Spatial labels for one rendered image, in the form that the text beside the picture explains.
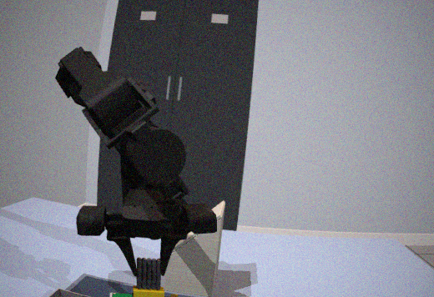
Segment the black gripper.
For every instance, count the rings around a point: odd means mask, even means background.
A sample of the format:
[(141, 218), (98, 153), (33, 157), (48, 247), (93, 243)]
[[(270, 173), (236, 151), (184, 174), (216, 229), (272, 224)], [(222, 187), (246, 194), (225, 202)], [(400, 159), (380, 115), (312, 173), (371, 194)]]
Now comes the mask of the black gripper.
[[(137, 171), (126, 171), (121, 169), (121, 179), (122, 199), (129, 179), (137, 179), (140, 188), (154, 187), (153, 182), (149, 182)], [(162, 261), (162, 275), (166, 272), (169, 258), (175, 245), (181, 239), (187, 239), (188, 237), (185, 228), (188, 228), (193, 234), (209, 234), (217, 231), (216, 214), (207, 204), (182, 204), (181, 212), (179, 212), (179, 214), (179, 228), (172, 230), (164, 229), (163, 231), (164, 236), (160, 242), (161, 250), (159, 257)], [(105, 205), (89, 205), (82, 206), (76, 219), (78, 234), (81, 236), (99, 236), (106, 229), (107, 240), (113, 241), (118, 245), (125, 256), (133, 275), (137, 276), (133, 247), (130, 238), (124, 234), (122, 213), (107, 214)]]

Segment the dark grey work mat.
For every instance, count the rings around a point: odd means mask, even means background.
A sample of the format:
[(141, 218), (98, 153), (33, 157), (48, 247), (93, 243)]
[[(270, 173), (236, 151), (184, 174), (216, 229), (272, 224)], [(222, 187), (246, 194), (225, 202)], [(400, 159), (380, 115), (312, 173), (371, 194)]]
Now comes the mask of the dark grey work mat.
[[(100, 278), (94, 275), (83, 273), (66, 290), (90, 297), (109, 297), (110, 293), (132, 294), (133, 286), (120, 281)], [(206, 297), (194, 294), (183, 294), (164, 290), (164, 297), (171, 297), (177, 294), (178, 297)]]

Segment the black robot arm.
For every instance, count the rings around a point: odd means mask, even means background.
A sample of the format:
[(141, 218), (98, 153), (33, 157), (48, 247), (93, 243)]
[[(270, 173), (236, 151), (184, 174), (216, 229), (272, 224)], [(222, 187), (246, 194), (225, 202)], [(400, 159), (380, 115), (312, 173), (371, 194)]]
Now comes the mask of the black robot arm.
[(129, 75), (114, 69), (102, 71), (92, 52), (81, 47), (63, 57), (58, 66), (58, 84), (67, 98), (84, 107), (83, 115), (105, 145), (118, 150), (121, 169), (137, 171), (154, 183), (153, 188), (140, 188), (137, 179), (127, 181), (124, 234), (157, 240), (163, 238), (164, 229), (178, 229), (179, 212), (187, 204), (183, 197), (190, 192), (179, 176), (186, 152), (179, 137), (152, 123), (150, 118), (159, 111), (154, 96)]

